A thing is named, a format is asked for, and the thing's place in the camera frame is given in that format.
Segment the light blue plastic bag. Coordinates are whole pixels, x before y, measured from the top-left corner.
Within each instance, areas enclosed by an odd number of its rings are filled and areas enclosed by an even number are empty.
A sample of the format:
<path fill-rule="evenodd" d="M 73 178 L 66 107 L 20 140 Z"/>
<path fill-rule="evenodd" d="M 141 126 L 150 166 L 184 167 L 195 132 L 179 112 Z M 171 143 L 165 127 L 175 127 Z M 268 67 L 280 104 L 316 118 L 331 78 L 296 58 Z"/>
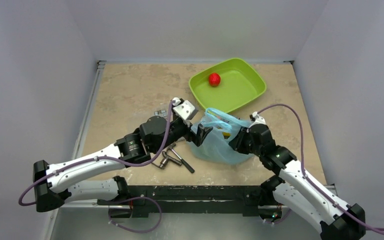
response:
<path fill-rule="evenodd" d="M 228 113 L 216 108 L 207 108 L 199 121 L 204 127 L 213 127 L 201 146 L 188 142 L 191 153 L 198 159 L 227 164 L 237 165 L 252 158 L 252 154 L 242 154 L 233 150 L 229 142 L 238 134 L 241 127 L 249 127 L 249 120 L 238 119 Z M 222 132 L 230 133 L 231 136 L 224 138 Z"/>

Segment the yellow fake fruit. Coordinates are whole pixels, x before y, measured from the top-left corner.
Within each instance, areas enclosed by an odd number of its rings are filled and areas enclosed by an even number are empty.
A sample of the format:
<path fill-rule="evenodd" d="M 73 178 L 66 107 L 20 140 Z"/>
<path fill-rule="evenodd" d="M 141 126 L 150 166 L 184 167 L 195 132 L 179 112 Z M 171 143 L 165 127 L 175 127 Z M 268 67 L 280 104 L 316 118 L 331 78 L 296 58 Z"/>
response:
<path fill-rule="evenodd" d="M 229 132 L 222 132 L 222 135 L 225 139 L 228 139 L 231 137 L 231 134 Z"/>

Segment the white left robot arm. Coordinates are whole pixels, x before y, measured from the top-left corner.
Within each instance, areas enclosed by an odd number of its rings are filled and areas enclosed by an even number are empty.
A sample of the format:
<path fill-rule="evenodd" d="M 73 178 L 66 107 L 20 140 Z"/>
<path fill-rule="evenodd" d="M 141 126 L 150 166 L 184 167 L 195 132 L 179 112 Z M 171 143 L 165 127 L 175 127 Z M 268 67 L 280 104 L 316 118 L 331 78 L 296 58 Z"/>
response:
<path fill-rule="evenodd" d="M 193 130 L 192 124 L 180 117 L 168 122 L 163 117 L 153 116 L 132 133 L 97 152 L 58 164 L 37 161 L 33 165 L 36 211 L 48 212 L 65 203 L 92 199 L 122 205 L 131 198 L 123 177 L 103 181 L 90 178 L 124 168 L 142 167 L 180 138 L 200 146 L 211 131 L 212 127 L 201 123 Z"/>

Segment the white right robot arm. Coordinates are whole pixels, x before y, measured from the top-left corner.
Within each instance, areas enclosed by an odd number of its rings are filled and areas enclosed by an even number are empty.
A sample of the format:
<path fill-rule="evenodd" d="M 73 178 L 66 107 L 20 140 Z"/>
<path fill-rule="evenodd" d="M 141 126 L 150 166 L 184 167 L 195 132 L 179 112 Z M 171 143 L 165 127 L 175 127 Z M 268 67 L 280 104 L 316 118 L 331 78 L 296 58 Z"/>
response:
<path fill-rule="evenodd" d="M 276 144 L 267 125 L 241 127 L 228 144 L 238 153 L 257 156 L 274 173 L 260 185 L 263 202 L 286 205 L 323 240 L 359 240 L 366 234 L 363 208 L 357 203 L 349 205 L 306 173 L 289 149 Z"/>

